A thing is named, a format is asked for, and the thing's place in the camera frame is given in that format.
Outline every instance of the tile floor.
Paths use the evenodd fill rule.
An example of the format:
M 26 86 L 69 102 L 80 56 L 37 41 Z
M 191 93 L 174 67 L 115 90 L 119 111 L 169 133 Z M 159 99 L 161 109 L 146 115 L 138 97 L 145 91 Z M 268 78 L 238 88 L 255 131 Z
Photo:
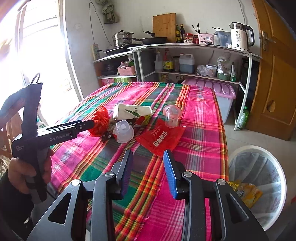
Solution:
M 290 141 L 249 130 L 234 131 L 234 117 L 230 112 L 224 124 L 228 156 L 237 148 L 246 145 L 256 145 L 268 150 L 282 166 L 287 181 L 286 205 L 296 195 L 296 132 Z

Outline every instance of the door panel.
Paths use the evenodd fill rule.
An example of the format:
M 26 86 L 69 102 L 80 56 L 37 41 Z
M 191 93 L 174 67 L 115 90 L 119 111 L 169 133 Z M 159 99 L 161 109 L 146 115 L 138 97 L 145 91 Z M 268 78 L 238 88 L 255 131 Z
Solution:
M 296 42 L 278 13 L 264 0 L 253 0 L 259 30 L 267 33 L 255 97 L 246 128 L 288 140 L 296 124 Z

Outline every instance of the blue gripper pad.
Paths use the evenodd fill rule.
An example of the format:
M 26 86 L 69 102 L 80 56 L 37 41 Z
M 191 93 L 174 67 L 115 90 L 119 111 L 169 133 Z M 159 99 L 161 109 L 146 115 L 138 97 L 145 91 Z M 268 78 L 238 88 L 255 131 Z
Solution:
M 173 198 L 176 199 L 178 194 L 177 178 L 173 170 L 171 159 L 173 159 L 171 152 L 169 150 L 165 150 L 165 152 L 163 153 L 163 164 L 165 166 L 165 173 L 167 175 L 170 193 L 172 194 Z
M 133 167 L 133 152 L 127 150 L 124 154 L 122 164 L 125 164 L 125 169 L 121 178 L 121 191 L 120 194 L 124 197 L 128 191 L 128 183 L 131 177 L 131 171 Z

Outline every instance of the white wall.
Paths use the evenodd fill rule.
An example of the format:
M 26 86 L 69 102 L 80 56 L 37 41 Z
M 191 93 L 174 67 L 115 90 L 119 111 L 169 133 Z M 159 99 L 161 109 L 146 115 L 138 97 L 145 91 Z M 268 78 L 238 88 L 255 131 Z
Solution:
M 89 21 L 89 0 L 64 0 L 65 21 L 70 54 L 74 70 L 83 97 L 99 88 L 93 66 L 91 45 L 93 44 Z M 101 6 L 95 3 L 97 12 L 103 21 Z M 255 45 L 250 50 L 260 54 L 259 30 L 251 0 L 240 0 L 246 14 L 246 24 L 250 25 L 255 34 Z M 184 24 L 186 32 L 194 32 L 191 25 L 200 24 L 201 32 L 214 32 L 212 27 L 229 30 L 231 22 L 244 23 L 238 0 L 113 0 L 115 11 L 120 21 L 115 24 L 103 24 L 109 41 L 112 35 L 120 30 L 134 32 L 134 37 L 149 37 L 143 31 L 152 31 L 152 17 L 162 13 L 175 12 L 177 24 Z M 99 48 L 109 47 L 101 24 L 91 6 L 95 42 Z
M 93 2 L 101 21 L 103 21 L 101 7 L 95 1 Z M 89 0 L 65 0 L 64 5 L 70 56 L 82 95 L 85 98 L 99 88 L 91 53 L 91 45 L 94 42 L 89 20 Z M 105 50 L 109 47 L 109 43 L 92 5 L 91 21 L 95 43 L 99 45 L 99 49 Z
M 252 0 L 240 0 L 246 14 L 246 24 L 255 34 L 255 46 L 250 48 L 260 54 L 259 30 L 254 16 Z M 244 23 L 238 0 L 113 0 L 120 22 L 112 24 L 112 33 L 125 30 L 135 33 L 136 38 L 149 37 L 143 31 L 152 31 L 152 17 L 162 13 L 176 13 L 178 25 L 184 24 L 186 32 L 194 33 L 191 25 L 200 24 L 201 32 L 211 32 L 212 27 L 230 31 L 231 22 Z

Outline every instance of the silver bolt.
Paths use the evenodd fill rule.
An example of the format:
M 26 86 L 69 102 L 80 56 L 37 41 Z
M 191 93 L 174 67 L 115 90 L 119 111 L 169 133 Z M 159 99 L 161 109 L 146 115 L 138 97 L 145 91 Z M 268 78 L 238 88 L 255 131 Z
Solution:
M 72 180 L 71 184 L 72 184 L 73 186 L 78 186 L 78 185 L 80 184 L 80 180 L 78 180 L 78 179 L 74 179 L 74 180 Z
M 105 177 L 113 177 L 114 173 L 113 172 L 106 172 Z
M 186 172 L 183 173 L 183 175 L 185 177 L 191 177 L 192 176 L 192 172 L 186 171 Z
M 217 183 L 220 185 L 225 185 L 226 182 L 224 179 L 218 179 Z

